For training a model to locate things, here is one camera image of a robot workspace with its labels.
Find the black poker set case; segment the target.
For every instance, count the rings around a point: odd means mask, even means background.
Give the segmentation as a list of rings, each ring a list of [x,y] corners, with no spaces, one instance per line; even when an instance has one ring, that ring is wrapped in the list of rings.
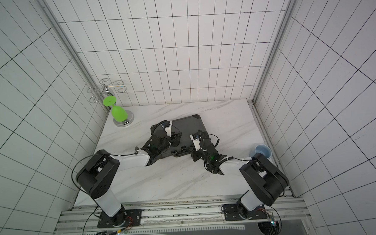
[[[164,158],[173,156],[175,152],[181,150],[181,148],[186,147],[190,148],[193,146],[193,142],[190,138],[190,135],[197,133],[199,130],[203,132],[206,131],[206,128],[203,124],[203,121],[199,115],[191,115],[184,118],[172,120],[172,132],[182,133],[180,144],[177,147],[172,147],[164,152]]]

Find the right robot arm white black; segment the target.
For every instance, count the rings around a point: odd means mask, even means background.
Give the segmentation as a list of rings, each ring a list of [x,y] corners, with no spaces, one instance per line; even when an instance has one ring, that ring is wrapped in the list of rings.
[[[206,131],[190,135],[189,148],[194,160],[201,159],[205,170],[211,174],[242,176],[250,189],[238,200],[243,213],[262,205],[271,206],[284,194],[289,184],[287,177],[265,155],[256,153],[248,159],[219,153]]]

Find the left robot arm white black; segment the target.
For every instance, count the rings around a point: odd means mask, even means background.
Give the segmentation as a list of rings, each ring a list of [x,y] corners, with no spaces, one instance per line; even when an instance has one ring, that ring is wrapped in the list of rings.
[[[111,184],[118,170],[147,167],[161,159],[161,155],[180,144],[182,132],[172,130],[169,122],[162,130],[151,131],[150,139],[139,149],[130,154],[111,154],[99,150],[74,177],[81,189],[101,208],[100,219],[114,227],[123,226],[128,218],[124,206],[111,190]]]

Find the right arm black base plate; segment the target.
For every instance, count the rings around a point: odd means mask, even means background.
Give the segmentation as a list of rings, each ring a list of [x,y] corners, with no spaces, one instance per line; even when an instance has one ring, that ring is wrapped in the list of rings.
[[[242,204],[225,204],[221,206],[221,211],[226,221],[245,221],[267,219],[267,213],[263,206],[258,206],[254,210],[247,210]]]

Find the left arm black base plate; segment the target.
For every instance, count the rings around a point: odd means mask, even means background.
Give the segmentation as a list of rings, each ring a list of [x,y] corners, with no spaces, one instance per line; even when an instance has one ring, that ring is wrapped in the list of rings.
[[[104,211],[101,212],[97,227],[100,228],[124,228],[140,225],[142,209],[120,210],[113,217],[109,217]]]

